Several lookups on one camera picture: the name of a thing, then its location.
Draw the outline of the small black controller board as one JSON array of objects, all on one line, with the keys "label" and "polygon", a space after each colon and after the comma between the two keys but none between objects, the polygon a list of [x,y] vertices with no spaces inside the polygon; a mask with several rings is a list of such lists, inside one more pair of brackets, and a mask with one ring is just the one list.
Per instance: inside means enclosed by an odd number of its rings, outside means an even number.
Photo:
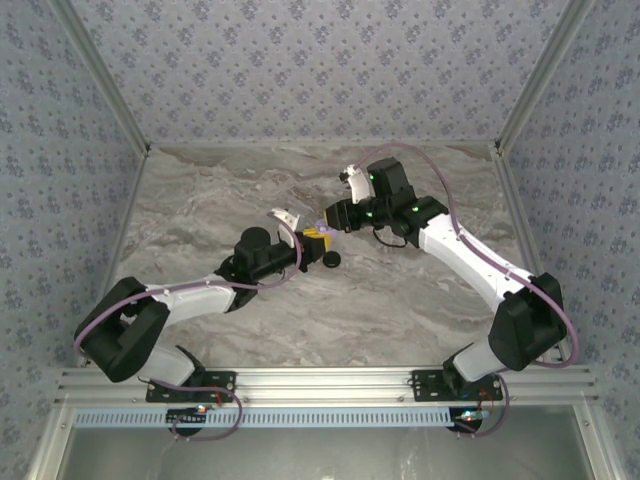
[{"label": "small black controller board", "polygon": [[477,433],[489,417],[488,411],[478,408],[450,408],[449,413],[453,422],[451,430],[466,434]]},{"label": "small black controller board", "polygon": [[165,414],[165,424],[169,427],[179,425],[203,425],[208,410],[204,407],[170,408]]}]

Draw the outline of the grey metal panel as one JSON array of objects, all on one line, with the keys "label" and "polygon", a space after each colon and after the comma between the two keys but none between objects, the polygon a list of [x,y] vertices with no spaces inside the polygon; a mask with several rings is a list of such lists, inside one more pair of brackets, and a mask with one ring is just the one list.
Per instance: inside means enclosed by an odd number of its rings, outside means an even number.
[{"label": "grey metal panel", "polygon": [[27,480],[627,480],[584,405],[514,407],[483,438],[435,427],[258,425],[179,442],[134,419],[125,409],[58,411]]}]

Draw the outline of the aluminium table side rail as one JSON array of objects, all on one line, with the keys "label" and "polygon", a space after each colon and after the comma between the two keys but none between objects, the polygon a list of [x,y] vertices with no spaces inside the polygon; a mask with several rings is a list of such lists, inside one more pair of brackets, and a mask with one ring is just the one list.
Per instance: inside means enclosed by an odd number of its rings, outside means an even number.
[{"label": "aluminium table side rail", "polygon": [[140,161],[134,175],[133,183],[131,185],[129,195],[125,203],[124,213],[120,219],[119,229],[117,231],[115,243],[111,251],[111,257],[107,265],[106,275],[100,287],[98,299],[103,298],[117,282],[118,267],[121,262],[122,252],[127,238],[127,231],[131,222],[133,209],[136,204],[136,199],[142,183],[142,178],[144,175],[147,160],[149,158],[149,153],[150,151],[147,150],[140,157]]},{"label": "aluminium table side rail", "polygon": [[540,259],[510,164],[495,146],[490,149],[490,152],[513,224],[524,268],[534,275],[540,275],[545,271],[545,268]]}]

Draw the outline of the aluminium mounting rail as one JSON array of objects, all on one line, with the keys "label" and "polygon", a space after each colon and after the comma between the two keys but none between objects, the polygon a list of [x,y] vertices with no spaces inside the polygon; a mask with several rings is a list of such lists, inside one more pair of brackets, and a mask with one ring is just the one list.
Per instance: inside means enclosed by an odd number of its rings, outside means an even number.
[{"label": "aluminium mounting rail", "polygon": [[[396,367],[236,367],[236,394],[250,407],[395,406],[412,404],[412,366]],[[590,370],[574,365],[553,370],[532,366],[505,372],[515,406],[596,403]],[[140,406],[146,385],[136,379],[110,382],[96,368],[64,369],[53,394],[67,406]]]}]

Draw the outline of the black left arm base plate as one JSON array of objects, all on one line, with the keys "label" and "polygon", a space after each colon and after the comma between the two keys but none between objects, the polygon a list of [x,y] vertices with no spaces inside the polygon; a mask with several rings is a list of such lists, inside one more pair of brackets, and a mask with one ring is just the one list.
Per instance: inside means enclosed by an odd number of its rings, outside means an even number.
[{"label": "black left arm base plate", "polygon": [[196,388],[196,391],[167,388],[151,381],[145,400],[148,403],[232,403],[233,398],[227,391],[235,391],[236,377],[236,372],[230,370],[194,372],[182,387]]}]

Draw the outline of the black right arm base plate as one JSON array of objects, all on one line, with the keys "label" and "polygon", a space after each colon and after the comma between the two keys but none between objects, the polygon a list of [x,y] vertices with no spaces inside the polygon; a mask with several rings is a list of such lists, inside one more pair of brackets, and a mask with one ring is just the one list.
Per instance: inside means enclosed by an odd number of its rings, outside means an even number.
[{"label": "black right arm base plate", "polygon": [[504,398],[501,382],[495,374],[470,382],[453,370],[418,369],[410,373],[407,384],[416,402],[473,402]]}]

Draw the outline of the aluminium frame post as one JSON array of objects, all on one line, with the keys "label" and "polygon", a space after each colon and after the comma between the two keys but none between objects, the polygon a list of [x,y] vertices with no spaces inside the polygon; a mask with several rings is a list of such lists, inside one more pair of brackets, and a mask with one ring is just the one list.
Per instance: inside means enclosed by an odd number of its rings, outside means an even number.
[{"label": "aluminium frame post", "polygon": [[129,143],[137,154],[145,157],[148,152],[148,143],[144,134],[72,1],[47,1]]},{"label": "aluminium frame post", "polygon": [[594,3],[568,0],[495,140],[500,156],[505,157],[513,147]]}]

